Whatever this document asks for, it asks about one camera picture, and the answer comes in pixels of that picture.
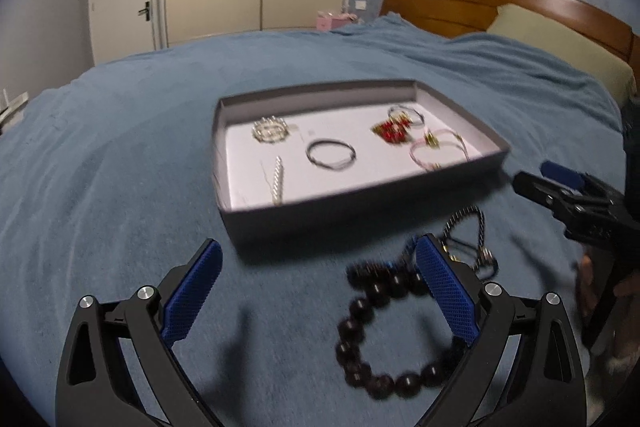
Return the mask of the person's right hand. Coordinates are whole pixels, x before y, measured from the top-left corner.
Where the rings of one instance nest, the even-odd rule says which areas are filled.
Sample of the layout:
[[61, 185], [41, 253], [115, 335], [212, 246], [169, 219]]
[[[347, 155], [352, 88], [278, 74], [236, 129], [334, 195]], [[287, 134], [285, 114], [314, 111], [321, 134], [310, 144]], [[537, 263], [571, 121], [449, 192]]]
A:
[[[599, 298], [594, 291], [593, 253], [587, 249], [582, 255], [577, 272], [576, 301], [579, 329], [596, 309]], [[639, 274], [634, 273], [614, 288], [617, 299], [604, 346], [594, 353], [582, 348], [580, 361], [585, 373], [593, 363], [602, 366], [605, 376], [626, 378], [639, 361]]]

